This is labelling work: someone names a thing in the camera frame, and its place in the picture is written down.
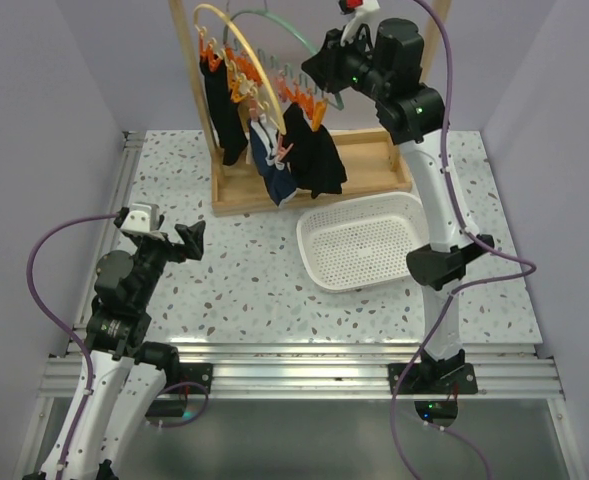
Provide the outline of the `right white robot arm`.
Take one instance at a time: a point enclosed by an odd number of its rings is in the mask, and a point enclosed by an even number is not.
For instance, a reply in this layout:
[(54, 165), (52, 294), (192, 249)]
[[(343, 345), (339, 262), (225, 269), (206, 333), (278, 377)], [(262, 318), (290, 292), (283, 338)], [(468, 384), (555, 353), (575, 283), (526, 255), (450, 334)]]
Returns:
[(411, 277), (421, 286), (425, 345), (420, 362), (406, 378), (431, 392), (442, 392), (465, 366), (460, 341), (456, 288), (468, 265), (484, 253), (484, 236), (474, 223), (462, 227), (448, 187), (456, 172), (442, 164), (440, 144), (447, 138), (445, 104), (437, 90), (421, 80), (424, 40), (411, 21), (390, 18), (375, 32), (358, 27), (344, 42), (331, 29), (320, 50), (305, 60), (303, 71), (326, 93), (351, 88), (372, 100), (380, 124), (404, 157), (425, 212), (428, 242), (407, 257)]

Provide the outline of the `black underwear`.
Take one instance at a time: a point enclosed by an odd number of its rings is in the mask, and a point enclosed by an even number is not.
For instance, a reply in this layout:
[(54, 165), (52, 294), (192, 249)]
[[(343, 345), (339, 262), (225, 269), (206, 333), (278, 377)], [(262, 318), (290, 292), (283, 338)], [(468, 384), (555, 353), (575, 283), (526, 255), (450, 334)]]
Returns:
[(290, 104), (283, 114), (286, 135), (283, 147), (289, 149), (285, 161), (298, 188), (321, 194), (341, 195), (348, 177), (335, 142), (324, 125), (313, 131), (298, 104)]

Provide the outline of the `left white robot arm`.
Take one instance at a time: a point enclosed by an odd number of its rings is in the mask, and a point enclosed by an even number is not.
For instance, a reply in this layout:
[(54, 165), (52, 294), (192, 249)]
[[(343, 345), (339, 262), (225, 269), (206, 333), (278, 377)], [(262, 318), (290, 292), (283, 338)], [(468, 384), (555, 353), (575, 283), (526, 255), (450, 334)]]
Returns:
[(109, 217), (135, 250), (110, 251), (98, 260), (86, 335), (67, 332), (83, 357), (79, 380), (58, 437), (33, 479), (115, 479), (159, 396), (210, 393), (206, 381), (185, 375), (176, 347), (146, 338), (147, 308), (166, 265), (202, 259), (206, 223), (176, 225), (180, 240), (174, 243), (160, 231), (161, 219), (126, 230), (132, 214), (125, 209)]

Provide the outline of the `green clip hanger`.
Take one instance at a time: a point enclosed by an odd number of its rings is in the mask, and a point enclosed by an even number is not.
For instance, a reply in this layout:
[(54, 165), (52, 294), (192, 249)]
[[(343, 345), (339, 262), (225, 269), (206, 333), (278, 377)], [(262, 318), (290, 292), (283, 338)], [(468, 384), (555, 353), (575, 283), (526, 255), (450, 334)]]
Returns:
[[(266, 7), (261, 9), (242, 9), (230, 17), (232, 23), (234, 20), (243, 15), (253, 15), (262, 17), (267, 19), (268, 21), (272, 22), (273, 24), (279, 26), (281, 29), (288, 32), (291, 36), (293, 36), (298, 42), (303, 45), (303, 47), (310, 53), (311, 55), (316, 55), (319, 52), (319, 47), (314, 45), (311, 41), (309, 41), (301, 32), (299, 32), (290, 22), (285, 20), (284, 17), (279, 16), (275, 13), (269, 11)], [(225, 26), (223, 29), (223, 43), (228, 43), (230, 27)], [(334, 94), (334, 101), (329, 102), (330, 105), (338, 111), (343, 111), (345, 108), (345, 104), (343, 102), (341, 94)]]

